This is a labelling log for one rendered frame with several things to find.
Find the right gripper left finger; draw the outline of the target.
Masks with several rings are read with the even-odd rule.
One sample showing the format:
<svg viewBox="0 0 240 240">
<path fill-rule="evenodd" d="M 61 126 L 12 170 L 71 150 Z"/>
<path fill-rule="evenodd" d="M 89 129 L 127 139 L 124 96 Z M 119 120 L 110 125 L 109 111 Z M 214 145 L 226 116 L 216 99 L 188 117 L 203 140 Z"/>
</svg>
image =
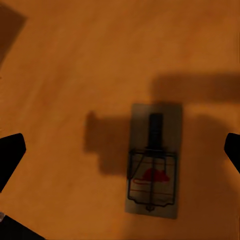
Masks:
<svg viewBox="0 0 240 240">
<path fill-rule="evenodd" d="M 0 193 L 26 152 L 21 133 L 0 138 Z"/>
</svg>

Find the mousetrap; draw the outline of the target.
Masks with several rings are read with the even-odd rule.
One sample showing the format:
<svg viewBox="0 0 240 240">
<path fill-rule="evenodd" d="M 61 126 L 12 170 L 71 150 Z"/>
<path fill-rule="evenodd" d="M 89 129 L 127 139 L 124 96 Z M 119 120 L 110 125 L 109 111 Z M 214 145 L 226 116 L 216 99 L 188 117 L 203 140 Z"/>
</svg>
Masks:
<svg viewBox="0 0 240 240">
<path fill-rule="evenodd" d="M 183 107 L 133 103 L 124 212 L 177 220 Z"/>
</svg>

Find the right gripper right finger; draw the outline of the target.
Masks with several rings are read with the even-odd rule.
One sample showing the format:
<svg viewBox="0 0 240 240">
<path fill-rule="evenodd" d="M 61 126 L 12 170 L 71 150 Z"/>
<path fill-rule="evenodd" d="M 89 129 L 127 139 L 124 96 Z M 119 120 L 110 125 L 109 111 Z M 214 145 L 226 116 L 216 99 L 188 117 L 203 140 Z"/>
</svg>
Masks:
<svg viewBox="0 0 240 240">
<path fill-rule="evenodd" d="M 228 133 L 224 151 L 240 173 L 240 135 Z"/>
</svg>

